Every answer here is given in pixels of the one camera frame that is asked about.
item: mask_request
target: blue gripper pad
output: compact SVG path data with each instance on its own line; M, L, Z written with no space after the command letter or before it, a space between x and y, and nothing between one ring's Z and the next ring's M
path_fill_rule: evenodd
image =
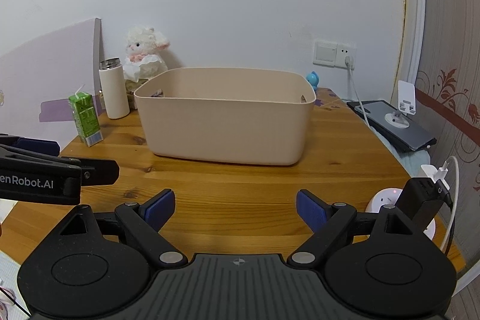
M138 208L138 214L153 229L159 231L175 212L175 193L163 189Z
M313 231L318 231L332 216L332 207L308 190L297 193L297 213Z
M21 148L22 150L31 152L43 153L44 155L60 155L60 146L56 141L19 138L12 147Z

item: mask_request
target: white phone holder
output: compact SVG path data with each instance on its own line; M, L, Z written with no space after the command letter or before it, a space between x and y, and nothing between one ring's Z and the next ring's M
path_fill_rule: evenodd
M410 123L404 116L415 115L415 86L412 83L398 81L398 110L385 114L385 121L397 128L408 128Z

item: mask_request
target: plastic storage bin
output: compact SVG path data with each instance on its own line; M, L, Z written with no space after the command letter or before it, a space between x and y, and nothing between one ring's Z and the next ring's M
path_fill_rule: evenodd
M250 68L175 68L134 95L154 154L270 165L300 159L316 99L301 75Z

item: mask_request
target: power adapter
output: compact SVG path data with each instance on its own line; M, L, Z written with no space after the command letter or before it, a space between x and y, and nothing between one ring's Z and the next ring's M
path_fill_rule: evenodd
M450 193L441 179L434 183L430 178L411 178L405 184L395 206L424 231L442 204L448 204L449 198Z

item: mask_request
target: door frame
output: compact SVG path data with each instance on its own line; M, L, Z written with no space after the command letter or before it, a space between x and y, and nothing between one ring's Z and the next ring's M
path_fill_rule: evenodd
M405 22L397 76L390 99L397 105L398 81L415 83L422 53L425 0L405 0Z

